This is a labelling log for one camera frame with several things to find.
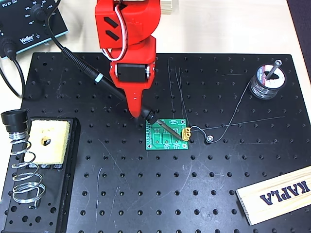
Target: yellow connector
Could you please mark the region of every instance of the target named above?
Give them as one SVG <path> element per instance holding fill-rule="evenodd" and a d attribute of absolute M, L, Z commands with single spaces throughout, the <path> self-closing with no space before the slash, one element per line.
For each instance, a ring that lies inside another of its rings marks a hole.
<path fill-rule="evenodd" d="M 181 131 L 181 136 L 183 138 L 183 141 L 189 141 L 189 139 L 191 137 L 190 128 L 184 128 Z"/>

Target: green circuit board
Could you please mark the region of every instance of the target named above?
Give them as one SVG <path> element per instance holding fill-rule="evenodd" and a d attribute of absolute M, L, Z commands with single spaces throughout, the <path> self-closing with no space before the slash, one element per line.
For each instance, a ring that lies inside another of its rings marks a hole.
<path fill-rule="evenodd" d="M 160 120 L 180 135 L 186 128 L 185 119 Z M 157 123 L 151 125 L 146 121 L 146 150 L 188 150 L 188 142 L 177 139 Z"/>

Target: solder spool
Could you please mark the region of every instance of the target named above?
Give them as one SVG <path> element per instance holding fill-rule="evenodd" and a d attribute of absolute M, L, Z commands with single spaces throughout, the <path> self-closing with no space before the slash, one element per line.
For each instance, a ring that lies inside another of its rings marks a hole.
<path fill-rule="evenodd" d="M 261 100 L 271 100 L 285 85 L 285 74 L 279 68 L 281 65 L 282 61 L 276 60 L 275 65 L 263 65 L 259 67 L 249 85 L 251 92 L 257 98 Z"/>

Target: wooden plank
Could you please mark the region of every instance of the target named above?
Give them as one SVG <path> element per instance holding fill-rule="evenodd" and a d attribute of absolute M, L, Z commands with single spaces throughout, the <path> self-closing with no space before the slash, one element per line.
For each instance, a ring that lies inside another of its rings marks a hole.
<path fill-rule="evenodd" d="M 125 0 L 125 1 L 145 1 L 145 0 Z M 161 13 L 170 15 L 173 11 L 173 0 L 161 0 Z"/>
<path fill-rule="evenodd" d="M 311 204 L 311 166 L 236 191 L 250 225 Z"/>

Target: weller logo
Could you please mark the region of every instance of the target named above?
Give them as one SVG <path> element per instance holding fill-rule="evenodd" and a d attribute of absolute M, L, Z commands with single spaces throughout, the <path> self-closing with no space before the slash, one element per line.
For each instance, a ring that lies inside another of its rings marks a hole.
<path fill-rule="evenodd" d="M 23 45 L 25 45 L 25 44 L 27 44 L 27 43 L 29 43 L 29 42 L 32 42 L 33 40 L 34 40 L 34 34 L 32 34 L 32 35 L 30 35 L 30 36 L 26 36 L 26 37 L 24 37 L 24 38 L 21 38 L 21 39 L 19 39 L 20 41 L 21 41 L 21 43 L 23 44 Z"/>
<path fill-rule="evenodd" d="M 296 197 L 296 196 L 299 196 L 301 194 L 310 192 L 310 189 L 308 188 L 307 183 L 305 181 L 302 181 L 300 183 L 296 183 L 296 184 L 291 185 L 291 186 L 287 186 L 285 188 L 282 188 L 281 190 L 282 191 L 279 191 L 279 190 L 271 191 L 270 193 L 267 193 L 267 196 L 261 195 L 260 198 L 262 200 L 264 200 L 264 202 L 267 205 L 273 205 L 272 197 L 277 197 L 278 202 L 281 202 L 281 201 L 292 198 L 291 195 Z"/>

